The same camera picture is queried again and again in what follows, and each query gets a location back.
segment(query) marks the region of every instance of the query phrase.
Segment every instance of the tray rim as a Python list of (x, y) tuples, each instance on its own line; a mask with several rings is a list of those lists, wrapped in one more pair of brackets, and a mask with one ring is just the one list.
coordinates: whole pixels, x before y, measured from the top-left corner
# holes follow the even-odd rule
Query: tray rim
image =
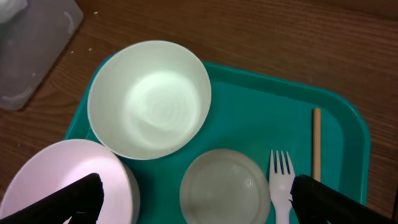
[[(99, 72), (99, 70), (102, 68), (102, 66), (113, 56), (114, 54), (106, 57), (96, 68), (96, 70), (93, 73), (93, 76), (91, 77), (87, 88), (82, 96), (82, 98), (80, 99), (78, 108), (76, 109), (75, 114), (73, 115), (72, 121), (68, 127), (68, 130), (65, 134), (65, 137), (63, 140), (69, 139), (70, 134), (73, 131), (73, 128), (77, 122), (77, 119), (83, 109), (83, 107), (87, 106), (87, 99), (88, 99), (88, 94), (90, 92), (90, 88), (91, 85), (93, 84), (93, 81), (95, 79), (96, 74)], [(355, 116), (358, 119), (358, 122), (361, 126), (361, 130), (363, 132), (363, 136), (364, 136), (364, 154), (363, 154), (363, 164), (362, 164), (362, 181), (361, 181), (361, 189), (360, 189), (360, 200), (359, 202), (362, 205), (366, 205), (367, 202), (367, 197), (368, 197), (368, 181), (369, 181), (369, 166), (370, 166), (370, 155), (371, 155), (371, 135), (370, 135), (370, 131), (368, 128), (368, 125), (366, 124), (365, 120), (362, 118), (361, 114), (359, 113), (359, 111), (354, 107), (353, 104), (351, 104), (348, 100), (346, 100), (344, 97), (342, 97), (341, 95), (330, 91), (330, 90), (326, 90), (324, 88), (320, 88), (320, 87), (315, 87), (315, 86), (311, 86), (311, 85), (307, 85), (307, 84), (303, 84), (303, 83), (298, 83), (298, 82), (293, 82), (293, 81), (289, 81), (289, 80), (285, 80), (283, 78), (276, 78), (276, 77), (272, 77), (270, 75), (266, 75), (263, 73), (257, 73), (257, 72), (252, 72), (249, 70), (244, 70), (244, 69), (240, 69), (240, 68), (234, 68), (234, 67), (229, 67), (226, 65), (219, 65), (216, 63), (211, 63), (211, 62), (206, 62), (206, 61), (202, 61), (203, 65), (206, 67), (218, 67), (218, 68), (222, 68), (225, 70), (231, 70), (234, 72), (243, 72), (246, 75), (252, 75), (254, 77), (259, 77), (259, 78), (266, 78), (268, 80), (271, 80), (272, 82), (279, 82), (281, 84), (284, 85), (290, 85), (290, 86), (296, 86), (299, 88), (307, 88), (307, 89), (311, 89), (313, 91), (320, 91), (325, 95), (329, 95), (330, 97), (336, 98), (337, 100), (341, 101), (344, 105), (346, 105), (347, 107), (350, 108), (350, 110), (353, 112), (353, 114), (355, 114)]]

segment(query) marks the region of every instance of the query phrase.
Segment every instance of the bowl rim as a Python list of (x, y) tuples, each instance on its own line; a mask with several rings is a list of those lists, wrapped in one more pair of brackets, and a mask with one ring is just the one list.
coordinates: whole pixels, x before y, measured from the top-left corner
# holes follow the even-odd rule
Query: bowl rim
[[(206, 82), (207, 82), (208, 88), (209, 88), (209, 90), (210, 90), (210, 92), (209, 92), (209, 97), (208, 97), (208, 99), (207, 99), (207, 100), (209, 101), (209, 104), (208, 104), (208, 106), (205, 108), (205, 112), (204, 112), (205, 116), (204, 116), (204, 119), (203, 119), (203, 120), (199, 120), (197, 128), (194, 129), (194, 131), (192, 132), (192, 133), (193, 133), (193, 136), (192, 136), (191, 138), (187, 138), (185, 141), (182, 141), (182, 142), (179, 144), (179, 147), (176, 147), (176, 148), (173, 149), (173, 150), (169, 150), (169, 151), (167, 151), (167, 153), (163, 153), (163, 154), (159, 153), (159, 154), (157, 154), (157, 155), (155, 155), (155, 156), (148, 156), (148, 157), (144, 157), (144, 156), (141, 156), (141, 157), (128, 156), (128, 155), (125, 155), (125, 154), (120, 153), (120, 152), (118, 152), (118, 151), (115, 151), (114, 149), (112, 149), (111, 147), (109, 147), (104, 141), (101, 140), (101, 138), (97, 135), (97, 133), (96, 133), (96, 131), (95, 131), (93, 125), (91, 125), (91, 124), (92, 124), (92, 120), (91, 120), (91, 116), (90, 116), (90, 101), (91, 101), (91, 94), (92, 94), (92, 92), (93, 92), (93, 86), (94, 86), (95, 83), (97, 82), (98, 74), (100, 73), (100, 71), (103, 69), (103, 67), (104, 67), (109, 61), (115, 60), (115, 57), (114, 57), (115, 55), (121, 54), (121, 53), (123, 53), (123, 52), (125, 52), (125, 51), (133, 50), (133, 48), (135, 48), (135, 47), (137, 47), (137, 46), (140, 46), (140, 45), (144, 45), (144, 44), (154, 44), (154, 43), (163, 43), (163, 44), (173, 45), (173, 46), (175, 46), (175, 47), (178, 47), (178, 48), (180, 48), (180, 49), (186, 51), (188, 54), (192, 55), (192, 56), (195, 58), (195, 60), (197, 60), (197, 62), (198, 62), (198, 64), (200, 65), (201, 69), (202, 69), (202, 70), (204, 71), (204, 73), (207, 75), (207, 76), (206, 76), (206, 77), (207, 77), (207, 78), (206, 78)], [(209, 113), (209, 110), (210, 110), (210, 105), (211, 105), (211, 83), (210, 83), (210, 78), (209, 78), (208, 72), (207, 72), (207, 70), (206, 70), (206, 68), (205, 68), (205, 66), (204, 66), (204, 64), (203, 64), (203, 62), (202, 62), (192, 51), (190, 51), (190, 50), (187, 49), (186, 47), (184, 47), (184, 46), (182, 46), (182, 45), (180, 45), (180, 44), (176, 44), (176, 43), (174, 43), (174, 42), (166, 41), (166, 40), (146, 40), (146, 41), (138, 42), (138, 43), (132, 44), (132, 45), (130, 45), (130, 46), (128, 46), (128, 47), (126, 47), (126, 48), (124, 48), (124, 49), (122, 49), (122, 50), (120, 50), (120, 51), (118, 51), (118, 52), (116, 52), (116, 53), (114, 53), (114, 54), (112, 54), (112, 55), (110, 55), (109, 57), (105, 58), (105, 59), (101, 62), (101, 64), (98, 66), (98, 68), (95, 70), (95, 73), (94, 73), (94, 80), (93, 80), (91, 86), (89, 86), (89, 88), (90, 88), (90, 90), (89, 90), (89, 92), (88, 92), (88, 99), (87, 99), (87, 117), (88, 117), (88, 122), (89, 122), (89, 124), (90, 124), (90, 128), (91, 128), (91, 130), (93, 131), (93, 133), (94, 133), (94, 135), (95, 135), (95, 138), (96, 138), (104, 147), (106, 147), (107, 149), (109, 149), (111, 152), (115, 153), (115, 154), (118, 155), (118, 156), (127, 158), (127, 159), (151, 160), (151, 159), (158, 159), (158, 158), (161, 158), (161, 157), (165, 157), (165, 156), (168, 156), (168, 155), (170, 155), (170, 154), (173, 154), (173, 153), (177, 152), (178, 150), (180, 150), (182, 147), (184, 147), (188, 142), (190, 142), (190, 141), (198, 134), (199, 130), (201, 129), (201, 127), (203, 126), (203, 124), (205, 123), (205, 121), (206, 121), (206, 119), (207, 119), (207, 116), (208, 116), (208, 113)]]
[(133, 213), (134, 213), (134, 198), (133, 198), (134, 194), (132, 192), (132, 186), (130, 184), (129, 176), (128, 176), (128, 174), (127, 174), (127, 172), (126, 172), (126, 170), (125, 170), (125, 168), (123, 166), (123, 163), (112, 152), (110, 152), (106, 147), (104, 147), (103, 145), (101, 145), (101, 144), (99, 144), (97, 142), (94, 142), (94, 141), (91, 141), (91, 140), (87, 140), (87, 139), (67, 139), (67, 140), (62, 140), (62, 141), (53, 143), (53, 144), (45, 147), (44, 149), (40, 150), (38, 153), (34, 154), (27, 162), (25, 162), (25, 164), (19, 169), (18, 173), (12, 178), (11, 183), (7, 187), (6, 193), (4, 194), (2, 202), (0, 203), (0, 217), (5, 218), (5, 217), (3, 217), (3, 215), (4, 215), (3, 214), (4, 213), (4, 206), (5, 206), (3, 202), (6, 201), (7, 198), (9, 197), (9, 195), (11, 193), (10, 189), (12, 189), (16, 185), (17, 179), (19, 178), (21, 173), (24, 171), (24, 169), (27, 169), (26, 167), (28, 166), (28, 164), (30, 164), (35, 158), (38, 158), (42, 154), (45, 154), (47, 151), (52, 150), (52, 148), (57, 147), (59, 144), (69, 144), (70, 142), (87, 142), (87, 143), (90, 143), (90, 144), (93, 144), (93, 145), (95, 144), (95, 145), (101, 146), (106, 152), (109, 152), (109, 155), (111, 157), (113, 157), (116, 161), (118, 161), (118, 164), (119, 164), (121, 170), (123, 171), (124, 178), (126, 179), (126, 181), (128, 183), (129, 198), (132, 198), (132, 200), (131, 200), (131, 208), (132, 208), (132, 210), (131, 210), (131, 214), (130, 214), (129, 222), (128, 222), (128, 223), (132, 223)]

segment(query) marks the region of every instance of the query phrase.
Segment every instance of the fork handle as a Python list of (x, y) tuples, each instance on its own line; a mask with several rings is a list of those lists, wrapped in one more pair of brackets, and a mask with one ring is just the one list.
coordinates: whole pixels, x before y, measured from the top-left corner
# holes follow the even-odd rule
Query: fork handle
[(275, 209), (276, 224), (289, 224), (290, 209), (279, 208)]

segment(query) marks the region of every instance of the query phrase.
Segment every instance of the plastic storage container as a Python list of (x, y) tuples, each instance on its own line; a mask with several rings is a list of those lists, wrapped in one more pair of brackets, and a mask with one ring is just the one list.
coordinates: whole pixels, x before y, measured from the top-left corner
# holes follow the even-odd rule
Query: plastic storage container
[(23, 107), (82, 19), (73, 0), (31, 0), (0, 24), (0, 107)]

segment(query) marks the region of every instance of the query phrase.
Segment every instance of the white plastic fork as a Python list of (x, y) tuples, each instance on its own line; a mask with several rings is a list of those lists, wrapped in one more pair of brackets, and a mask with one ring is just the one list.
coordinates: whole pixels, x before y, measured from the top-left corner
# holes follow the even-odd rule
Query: white plastic fork
[(276, 172), (274, 166), (274, 152), (271, 150), (271, 159), (269, 163), (269, 190), (271, 192), (271, 201), (274, 204), (276, 214), (276, 224), (289, 224), (290, 209), (292, 209), (292, 195), (290, 190), (292, 188), (295, 177), (292, 161), (289, 153), (286, 152), (287, 163), (289, 171), (287, 172), (286, 160), (284, 152), (281, 151), (282, 166), (284, 172), (280, 168), (279, 152), (276, 151)]

